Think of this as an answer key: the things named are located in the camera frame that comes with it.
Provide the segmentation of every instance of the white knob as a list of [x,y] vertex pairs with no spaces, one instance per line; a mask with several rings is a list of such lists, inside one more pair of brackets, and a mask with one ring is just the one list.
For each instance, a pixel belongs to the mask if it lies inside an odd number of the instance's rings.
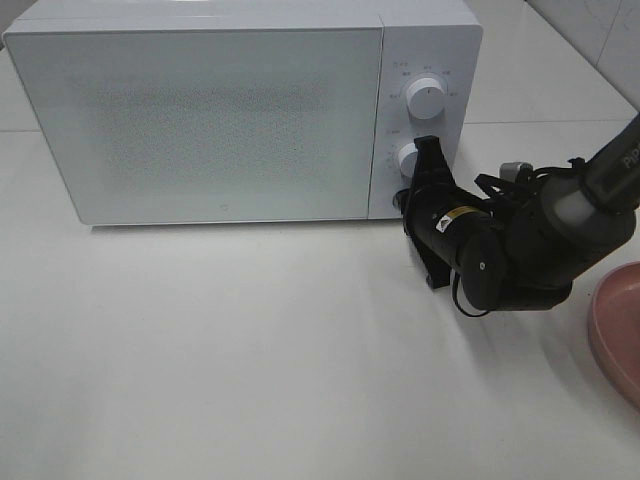
[[413,177],[413,171],[416,168],[416,160],[418,160],[418,150],[413,143],[407,143],[398,151],[398,165],[400,173],[407,178]]
[[435,77],[419,78],[407,88],[407,106],[416,118],[426,120],[444,109],[445,87]]

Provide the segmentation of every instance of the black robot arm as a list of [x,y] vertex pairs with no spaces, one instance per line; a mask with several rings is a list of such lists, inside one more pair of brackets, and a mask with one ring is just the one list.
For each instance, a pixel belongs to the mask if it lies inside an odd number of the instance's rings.
[[405,232],[429,286],[449,285],[454,270],[454,299],[461,282],[479,310],[550,309],[634,233],[640,115],[589,162],[538,170],[505,164],[500,178],[479,175],[486,199],[456,185],[438,138],[415,144],[411,186],[395,198]]

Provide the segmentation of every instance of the microwave control panel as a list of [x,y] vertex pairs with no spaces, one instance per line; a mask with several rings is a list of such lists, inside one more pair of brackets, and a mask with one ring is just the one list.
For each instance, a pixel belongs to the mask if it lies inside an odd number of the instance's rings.
[[479,25],[385,27],[369,218],[400,216],[393,196],[411,181],[414,138],[440,137],[453,163],[481,38]]

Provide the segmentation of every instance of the label sticker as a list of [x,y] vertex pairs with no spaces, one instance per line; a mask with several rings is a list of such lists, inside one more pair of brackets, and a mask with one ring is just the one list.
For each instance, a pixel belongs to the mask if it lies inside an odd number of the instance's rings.
[[478,210],[477,208],[474,207],[469,207],[469,206],[462,206],[462,207],[458,207],[458,208],[454,208],[453,210],[445,213],[440,220],[438,220],[438,223],[436,223],[436,230],[438,230],[440,233],[444,233],[447,231],[447,228],[449,228],[449,225],[451,225],[453,223],[453,221],[458,218],[460,215],[464,215],[465,213],[471,213],[471,212],[479,212],[480,210]]

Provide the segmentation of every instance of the white countertop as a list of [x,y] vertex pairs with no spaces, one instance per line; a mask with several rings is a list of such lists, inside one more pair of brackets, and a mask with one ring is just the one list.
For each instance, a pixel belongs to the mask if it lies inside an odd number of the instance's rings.
[[[455,175],[591,156],[635,111],[517,0],[485,26]],[[399,222],[81,225],[0,53],[0,478],[637,480],[590,354],[597,281],[467,319]]]

